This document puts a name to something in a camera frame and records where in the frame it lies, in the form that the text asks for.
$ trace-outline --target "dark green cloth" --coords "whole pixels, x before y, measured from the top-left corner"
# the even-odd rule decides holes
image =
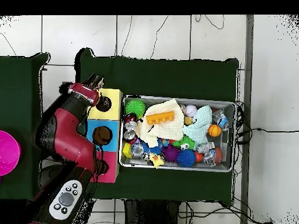
[[[105,88],[124,95],[235,101],[238,61],[142,60],[93,57],[81,50],[77,81],[91,73],[104,76]],[[231,202],[232,172],[174,171],[121,167],[114,184],[98,184],[95,198],[215,200]]]
[[[41,119],[39,72],[47,60],[48,54],[0,57],[0,130],[10,133],[21,147],[18,165],[0,184],[0,198],[29,199],[39,190],[40,152],[32,138]]]

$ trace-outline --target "gray plastic bin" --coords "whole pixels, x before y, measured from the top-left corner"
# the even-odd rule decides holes
[[[136,99],[134,96],[124,96],[122,99],[122,106],[132,99]],[[163,103],[167,100],[173,98],[166,97],[153,97],[153,96],[140,96],[146,107],[149,108],[152,105]],[[232,169],[234,162],[234,152],[235,152],[235,134],[236,125],[235,120],[237,119],[237,108],[235,103],[228,101],[211,101],[211,100],[192,100],[192,99],[180,99],[176,98],[178,104],[193,104],[197,108],[209,105],[211,108],[223,109],[224,114],[229,121],[228,131],[222,131],[221,135],[216,138],[211,137],[207,134],[207,139],[209,142],[214,142],[216,147],[219,147],[223,153],[223,159],[220,165],[215,167],[210,167],[209,164],[204,162],[195,163],[192,167],[182,167],[176,163],[165,162],[164,165],[159,166],[158,169],[174,169],[174,170],[191,170],[191,171],[209,171],[209,172],[229,172]],[[123,153],[123,145],[126,143],[123,140],[123,118],[120,127],[120,147],[119,147],[119,162],[125,167],[143,167],[155,169],[150,161],[137,159],[137,158],[127,158]]]

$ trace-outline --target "control button panel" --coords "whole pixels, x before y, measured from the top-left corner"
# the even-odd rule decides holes
[[[50,215],[57,220],[67,219],[81,194],[82,184],[78,180],[66,182],[49,207]]]

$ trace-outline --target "yellow cube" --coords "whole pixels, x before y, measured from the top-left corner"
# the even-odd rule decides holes
[[[127,158],[132,158],[131,145],[127,142],[124,144],[123,153]]]
[[[123,93],[119,89],[100,89],[99,96],[106,96],[111,100],[111,108],[108,111],[99,111],[92,107],[89,114],[89,120],[120,120],[120,105]]]

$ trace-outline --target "magenta bowl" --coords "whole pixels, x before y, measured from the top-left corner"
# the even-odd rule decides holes
[[[16,167],[20,154],[17,140],[7,132],[0,131],[0,176],[10,173]]]

